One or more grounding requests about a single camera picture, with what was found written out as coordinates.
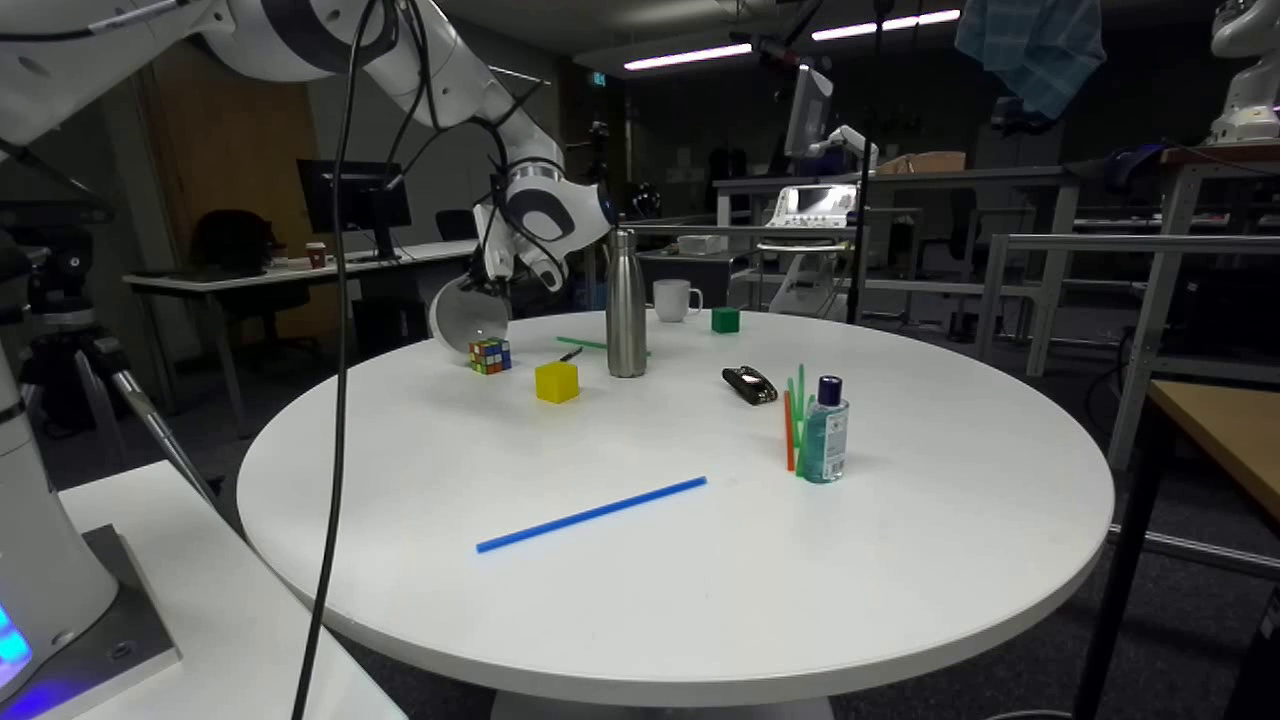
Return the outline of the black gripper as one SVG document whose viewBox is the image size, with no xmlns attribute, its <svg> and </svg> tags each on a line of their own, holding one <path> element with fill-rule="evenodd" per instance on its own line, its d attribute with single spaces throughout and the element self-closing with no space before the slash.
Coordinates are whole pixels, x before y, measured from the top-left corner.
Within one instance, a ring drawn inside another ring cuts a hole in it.
<svg viewBox="0 0 1280 720">
<path fill-rule="evenodd" d="M 515 269 L 521 269 L 515 241 L 506 230 L 497 230 L 475 249 L 471 279 L 478 291 L 504 297 L 506 285 L 515 279 Z"/>
</svg>

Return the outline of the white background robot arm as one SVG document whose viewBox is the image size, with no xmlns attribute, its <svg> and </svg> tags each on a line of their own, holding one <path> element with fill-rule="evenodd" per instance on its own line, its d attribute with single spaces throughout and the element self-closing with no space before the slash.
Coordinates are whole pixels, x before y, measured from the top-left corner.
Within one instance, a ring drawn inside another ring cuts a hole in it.
<svg viewBox="0 0 1280 720">
<path fill-rule="evenodd" d="M 1223 106 L 1207 126 L 1214 147 L 1280 138 L 1280 0 L 1221 0 L 1210 55 L 1234 60 Z"/>
</svg>

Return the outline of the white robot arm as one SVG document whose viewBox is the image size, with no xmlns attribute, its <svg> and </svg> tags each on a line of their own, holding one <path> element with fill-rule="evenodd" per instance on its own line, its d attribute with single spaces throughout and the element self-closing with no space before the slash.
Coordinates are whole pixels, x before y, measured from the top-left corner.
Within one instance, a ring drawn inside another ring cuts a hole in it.
<svg viewBox="0 0 1280 720">
<path fill-rule="evenodd" d="M 0 0 L 0 147 L 19 155 L 182 40 L 245 80 L 365 73 L 430 131 L 485 126 L 498 155 L 471 206 L 489 285 L 527 269 L 560 291 L 568 259 L 612 230 L 602 193 L 568 174 L 560 142 L 434 0 Z"/>
</svg>

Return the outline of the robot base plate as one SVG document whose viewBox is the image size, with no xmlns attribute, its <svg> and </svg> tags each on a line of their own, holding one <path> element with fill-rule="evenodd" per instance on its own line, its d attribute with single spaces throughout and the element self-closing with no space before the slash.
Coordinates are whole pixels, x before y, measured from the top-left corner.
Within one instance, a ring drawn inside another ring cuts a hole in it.
<svg viewBox="0 0 1280 720">
<path fill-rule="evenodd" d="M 176 659 L 127 539 L 44 523 L 0 549 L 0 720 L 39 720 Z"/>
</svg>

